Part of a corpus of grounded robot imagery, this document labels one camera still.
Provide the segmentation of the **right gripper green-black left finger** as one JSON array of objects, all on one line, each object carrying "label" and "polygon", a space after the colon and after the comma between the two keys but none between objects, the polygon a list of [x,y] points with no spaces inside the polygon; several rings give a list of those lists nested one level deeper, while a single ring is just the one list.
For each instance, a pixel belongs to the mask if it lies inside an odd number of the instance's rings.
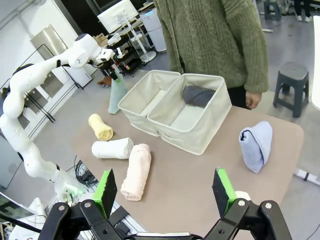
[{"label": "right gripper green-black left finger", "polygon": [[97,240],[121,240],[121,235],[109,221],[117,195],[115,175],[104,171],[91,199],[74,206],[55,203],[39,233],[39,240],[76,240],[82,231],[91,231]]}]

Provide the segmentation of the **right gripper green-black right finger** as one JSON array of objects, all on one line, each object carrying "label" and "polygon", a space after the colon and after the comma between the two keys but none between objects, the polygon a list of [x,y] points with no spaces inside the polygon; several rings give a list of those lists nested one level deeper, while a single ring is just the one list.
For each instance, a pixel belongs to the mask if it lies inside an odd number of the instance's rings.
[{"label": "right gripper green-black right finger", "polygon": [[265,200],[257,205],[246,192],[237,194],[225,169],[215,169],[212,190],[220,219],[205,240],[233,240],[239,231],[250,232],[255,240],[292,239],[278,203]]}]

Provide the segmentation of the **person's left hand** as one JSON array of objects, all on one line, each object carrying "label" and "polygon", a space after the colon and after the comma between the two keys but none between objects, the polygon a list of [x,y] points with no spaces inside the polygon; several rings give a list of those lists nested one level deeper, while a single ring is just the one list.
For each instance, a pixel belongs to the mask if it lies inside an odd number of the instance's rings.
[{"label": "person's left hand", "polygon": [[246,92],[245,103],[248,109],[255,109],[262,99],[262,93]]}]

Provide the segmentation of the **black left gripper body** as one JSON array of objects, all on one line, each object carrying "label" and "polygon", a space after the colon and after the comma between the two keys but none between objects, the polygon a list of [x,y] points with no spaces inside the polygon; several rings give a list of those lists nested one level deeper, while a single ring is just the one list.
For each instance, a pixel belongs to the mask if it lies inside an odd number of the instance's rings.
[{"label": "black left gripper body", "polygon": [[116,71],[113,65],[115,62],[113,60],[108,60],[99,64],[99,69],[104,76],[115,76]]}]

